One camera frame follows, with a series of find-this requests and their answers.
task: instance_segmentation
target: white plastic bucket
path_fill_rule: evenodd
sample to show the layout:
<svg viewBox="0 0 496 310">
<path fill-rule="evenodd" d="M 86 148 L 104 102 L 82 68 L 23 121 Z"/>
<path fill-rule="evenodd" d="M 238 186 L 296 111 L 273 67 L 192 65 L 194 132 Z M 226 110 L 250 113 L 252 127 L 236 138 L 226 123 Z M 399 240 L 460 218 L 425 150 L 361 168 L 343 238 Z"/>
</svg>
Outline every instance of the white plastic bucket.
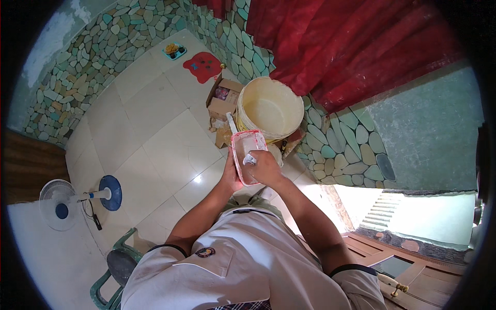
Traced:
<svg viewBox="0 0 496 310">
<path fill-rule="evenodd" d="M 252 80 L 241 91 L 237 125 L 240 131 L 259 129 L 269 144 L 295 132 L 304 112 L 300 96 L 283 83 L 263 76 Z"/>
</svg>

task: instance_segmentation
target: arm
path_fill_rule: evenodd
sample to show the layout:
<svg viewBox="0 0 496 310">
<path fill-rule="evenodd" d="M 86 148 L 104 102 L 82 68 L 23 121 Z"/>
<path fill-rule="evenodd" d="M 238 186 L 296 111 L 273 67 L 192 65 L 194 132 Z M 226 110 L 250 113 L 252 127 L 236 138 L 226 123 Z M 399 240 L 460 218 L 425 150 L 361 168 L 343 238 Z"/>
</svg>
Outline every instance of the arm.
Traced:
<svg viewBox="0 0 496 310">
<path fill-rule="evenodd" d="M 282 173 L 267 151 L 251 151 L 257 163 L 249 167 L 251 175 L 271 187 L 282 198 L 295 219 L 309 247 L 315 252 L 324 273 L 345 264 L 356 263 L 332 221 Z"/>
<path fill-rule="evenodd" d="M 233 152 L 229 148 L 226 166 L 219 183 L 207 197 L 177 222 L 166 243 L 181 247 L 189 256 L 196 239 L 212 227 L 229 198 L 242 187 L 243 184 L 236 175 Z"/>
</svg>

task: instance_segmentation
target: tile floor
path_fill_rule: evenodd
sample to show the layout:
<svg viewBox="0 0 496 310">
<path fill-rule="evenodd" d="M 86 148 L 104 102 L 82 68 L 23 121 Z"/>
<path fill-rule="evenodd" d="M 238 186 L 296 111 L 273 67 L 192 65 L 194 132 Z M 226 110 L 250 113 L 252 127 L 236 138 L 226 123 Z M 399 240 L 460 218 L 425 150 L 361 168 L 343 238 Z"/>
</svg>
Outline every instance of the tile floor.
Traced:
<svg viewBox="0 0 496 310">
<path fill-rule="evenodd" d="M 188 54 L 175 62 L 160 52 L 172 41 L 188 47 Z M 177 221 L 220 180 L 227 148 L 215 147 L 205 107 L 214 80 L 199 84 L 182 66 L 202 51 L 206 47 L 183 30 L 146 52 L 98 97 L 67 142 L 67 168 L 79 193 L 96 190 L 107 174 L 122 186 L 118 211 L 93 202 L 103 230 L 88 220 L 104 255 L 131 227 L 138 234 L 128 243 L 139 250 L 163 243 Z M 237 80 L 227 70 L 223 76 Z M 296 154 L 286 159 L 283 172 L 344 231 Z M 245 187 L 235 196 L 246 201 L 261 187 Z M 271 201 L 299 233 L 281 198 Z"/>
</svg>

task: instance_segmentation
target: red mat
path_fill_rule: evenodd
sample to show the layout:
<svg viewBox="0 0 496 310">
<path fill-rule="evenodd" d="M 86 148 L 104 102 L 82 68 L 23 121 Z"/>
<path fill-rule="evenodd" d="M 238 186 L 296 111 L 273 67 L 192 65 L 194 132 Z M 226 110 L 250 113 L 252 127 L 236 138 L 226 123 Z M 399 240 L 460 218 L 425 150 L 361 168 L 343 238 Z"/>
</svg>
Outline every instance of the red mat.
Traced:
<svg viewBox="0 0 496 310">
<path fill-rule="evenodd" d="M 183 67 L 189 69 L 191 74 L 196 76 L 200 84 L 204 84 L 211 77 L 218 75 L 222 68 L 220 61 L 210 53 L 201 52 L 183 63 Z"/>
</svg>

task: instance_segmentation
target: fan pole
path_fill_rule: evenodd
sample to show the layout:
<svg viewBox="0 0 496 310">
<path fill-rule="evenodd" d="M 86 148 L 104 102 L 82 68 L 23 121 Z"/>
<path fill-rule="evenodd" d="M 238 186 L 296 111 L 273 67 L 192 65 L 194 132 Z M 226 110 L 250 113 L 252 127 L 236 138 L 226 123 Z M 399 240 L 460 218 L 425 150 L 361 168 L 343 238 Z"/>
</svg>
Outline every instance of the fan pole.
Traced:
<svg viewBox="0 0 496 310">
<path fill-rule="evenodd" d="M 79 196 L 80 201 L 91 199 L 91 198 L 104 198 L 106 200 L 110 200 L 110 198 L 112 198 L 112 191 L 110 191 L 110 188 L 106 187 L 103 190 L 91 192 L 91 193 L 86 193 L 86 194 Z"/>
</svg>

